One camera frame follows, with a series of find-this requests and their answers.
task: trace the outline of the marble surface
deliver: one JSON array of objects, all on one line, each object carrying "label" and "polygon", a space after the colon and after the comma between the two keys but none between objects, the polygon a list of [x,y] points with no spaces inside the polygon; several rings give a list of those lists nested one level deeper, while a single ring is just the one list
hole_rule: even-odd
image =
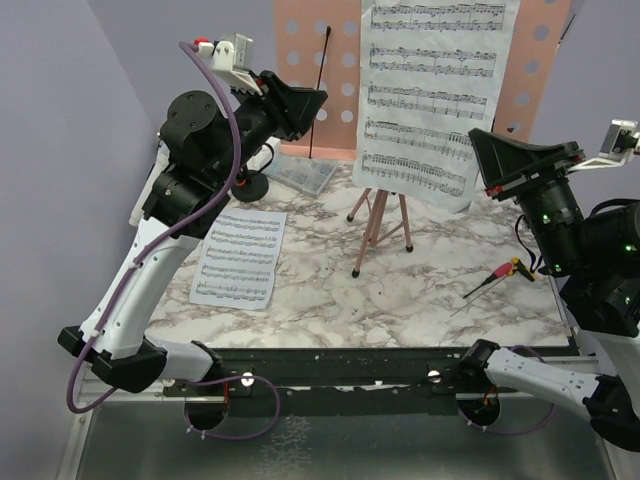
[{"label": "marble surface", "polygon": [[[147,333],[199,340],[214,347],[469,346],[478,338],[502,345],[567,345],[550,280],[515,275],[454,317],[470,291],[498,265],[519,256],[513,224],[519,209],[478,191],[469,211],[449,214],[407,198],[415,249],[401,231],[370,248],[352,278],[368,219],[364,206],[345,220],[362,193],[342,164],[315,199],[272,181],[260,202],[242,206],[287,212],[276,283],[268,307],[243,311],[189,303],[200,249],[184,262],[155,310]],[[389,196],[382,232],[400,220]]]}]

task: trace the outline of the music stand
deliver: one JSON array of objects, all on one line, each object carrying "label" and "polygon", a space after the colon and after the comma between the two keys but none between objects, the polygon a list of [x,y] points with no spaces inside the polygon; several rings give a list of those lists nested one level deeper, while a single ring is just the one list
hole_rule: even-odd
[{"label": "music stand", "polygon": [[398,201],[400,202],[400,212],[402,213],[402,222],[396,225],[394,228],[385,233],[382,237],[380,235],[380,226],[382,225],[382,219],[384,217],[384,211],[387,206],[387,198],[389,197],[389,192],[386,190],[378,190],[376,192],[376,198],[373,201],[373,205],[369,201],[369,194],[371,193],[371,188],[365,188],[362,195],[356,202],[351,213],[347,215],[347,222],[352,222],[358,210],[364,202],[367,202],[367,208],[369,209],[369,221],[367,222],[367,228],[364,231],[364,236],[362,238],[362,244],[360,245],[360,252],[358,253],[358,258],[356,260],[356,266],[353,268],[351,272],[351,276],[353,278],[358,278],[360,276],[360,267],[362,266],[362,262],[364,260],[364,256],[367,253],[367,245],[371,245],[372,247],[377,246],[383,240],[386,240],[391,235],[396,233],[400,228],[404,227],[404,238],[406,241],[405,249],[407,252],[413,252],[413,243],[411,242],[411,231],[409,229],[409,215],[407,214],[407,200],[404,195],[398,195]]}]

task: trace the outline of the purple cable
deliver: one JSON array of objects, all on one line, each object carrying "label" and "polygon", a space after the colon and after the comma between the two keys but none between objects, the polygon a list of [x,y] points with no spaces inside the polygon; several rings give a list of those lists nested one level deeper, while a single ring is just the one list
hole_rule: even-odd
[{"label": "purple cable", "polygon": [[[530,347],[527,347],[526,345],[514,345],[509,350],[511,350],[512,352],[515,352],[516,350],[524,350],[525,352],[531,353],[534,357],[536,357],[542,363],[546,363],[544,361],[544,359],[542,358],[542,356],[538,354],[538,352],[536,352],[534,349],[532,349]],[[482,425],[478,425],[477,423],[473,423],[469,419],[469,417],[467,417],[464,414],[464,412],[458,407],[458,413],[460,414],[460,416],[462,418],[464,418],[467,421],[467,424],[469,426],[475,428],[476,430],[480,430],[483,433],[491,433],[492,435],[503,435],[503,436],[528,435],[530,433],[537,432],[538,430],[543,429],[544,427],[546,427],[549,424],[549,422],[551,421],[551,419],[555,415],[556,410],[557,410],[556,405],[552,404],[551,405],[551,409],[549,410],[549,413],[547,413],[547,415],[542,420],[540,420],[536,425],[534,425],[532,427],[529,427],[529,428],[525,428],[524,430],[514,430],[512,432],[507,432],[507,431],[504,431],[504,430],[494,430],[492,428],[483,427]]]},{"label": "purple cable", "polygon": [[[191,222],[193,222],[193,221],[197,220],[198,218],[202,217],[204,214],[206,214],[208,211],[210,211],[212,208],[214,208],[218,203],[220,203],[220,201],[224,198],[224,196],[227,194],[229,189],[233,186],[233,182],[234,182],[236,176],[238,175],[238,172],[240,171],[240,166],[241,166],[240,165],[240,162],[241,162],[241,155],[240,154],[241,154],[242,143],[241,143],[241,139],[240,139],[240,129],[238,128],[238,122],[236,121],[236,117],[234,115],[233,108],[231,107],[231,104],[229,103],[229,100],[227,99],[224,90],[222,89],[222,87],[220,86],[218,81],[216,80],[216,78],[213,75],[213,73],[211,71],[209,71],[207,66],[202,62],[202,60],[200,60],[200,57],[198,57],[198,55],[196,53],[198,51],[198,47],[196,45],[192,45],[192,44],[187,43],[187,42],[180,42],[179,45],[180,45],[180,48],[187,54],[187,56],[193,61],[193,63],[195,63],[196,67],[198,67],[198,69],[202,72],[202,74],[209,81],[209,83],[213,87],[213,90],[216,93],[216,96],[218,97],[218,102],[222,106],[222,109],[224,110],[224,113],[227,115],[227,119],[229,120],[229,126],[231,128],[231,138],[233,140],[233,163],[231,165],[231,172],[229,173],[229,176],[227,177],[227,180],[225,181],[225,183],[222,186],[222,188],[220,189],[220,191],[216,194],[216,196],[213,197],[213,199],[211,199],[200,210],[198,210],[197,212],[192,213],[188,217],[186,217],[186,218],[182,219],[181,221],[179,221],[178,223],[176,223],[173,227],[171,227],[168,230],[166,230],[164,233],[158,235],[158,237],[156,239],[151,241],[140,252],[140,254],[133,259],[133,263],[135,265],[139,265],[140,262],[142,262],[149,255],[149,253],[151,253],[155,248],[158,247],[158,245],[160,245],[162,242],[164,242],[167,238],[169,238],[175,232],[177,232],[178,230],[181,230],[182,228],[184,228],[187,225],[189,225]],[[97,332],[102,331],[102,328],[107,323],[107,319],[109,318],[109,315],[113,311],[117,301],[120,299],[120,296],[122,295],[122,292],[124,291],[125,287],[127,286],[129,280],[131,279],[131,277],[133,276],[133,273],[135,271],[136,271],[135,267],[134,268],[130,268],[122,276],[122,279],[120,280],[120,282],[118,283],[118,286],[113,291],[113,295],[109,299],[109,302],[107,303],[107,306],[105,307],[104,312],[102,313],[102,316],[100,317],[100,320],[98,320],[98,323],[96,323],[96,325],[94,327],[95,331],[97,331]],[[85,346],[80,351],[80,355],[78,355],[78,359],[76,360],[76,363],[73,366],[73,369],[71,370],[71,375],[69,376],[69,382],[67,383],[66,400],[67,400],[67,407],[73,413],[86,413],[88,411],[93,410],[95,407],[97,407],[102,402],[104,402],[105,399],[107,399],[107,397],[109,397],[113,392],[115,392],[117,390],[117,388],[115,388],[115,387],[109,389],[104,395],[102,395],[100,398],[98,398],[97,400],[95,400],[94,402],[92,402],[91,404],[89,404],[89,405],[87,405],[85,407],[78,407],[75,404],[75,400],[74,400],[73,397],[74,397],[74,390],[75,390],[76,381],[78,379],[78,374],[80,373],[80,369],[82,368],[82,364],[84,363],[85,359],[87,358],[87,355],[89,354],[89,352],[93,348],[93,345],[96,343],[97,338],[98,337],[94,337],[94,336],[89,338],[89,340],[87,341]]]},{"label": "purple cable", "polygon": [[278,421],[278,418],[280,417],[280,395],[278,395],[278,389],[275,387],[275,385],[271,383],[269,380],[267,380],[266,378],[258,377],[255,375],[251,377],[238,375],[236,377],[222,378],[220,380],[212,380],[210,382],[186,382],[186,383],[189,385],[197,386],[197,387],[207,387],[211,385],[220,385],[221,383],[234,382],[236,380],[243,380],[243,379],[244,380],[247,380],[247,379],[260,380],[261,382],[266,383],[267,386],[273,391],[273,395],[276,398],[276,410],[273,414],[273,418],[267,424],[266,427],[264,427],[262,430],[257,431],[256,433],[250,433],[248,435],[222,435],[219,433],[212,433],[207,430],[198,430],[197,428],[194,428],[194,426],[191,424],[191,419],[189,418],[189,412],[185,408],[184,418],[185,418],[185,421],[187,422],[187,425],[189,426],[187,433],[189,433],[190,431],[194,431],[205,437],[217,438],[219,440],[253,440],[254,438],[258,438],[264,435],[265,433],[267,433],[269,430],[271,430],[275,426],[276,422]]}]

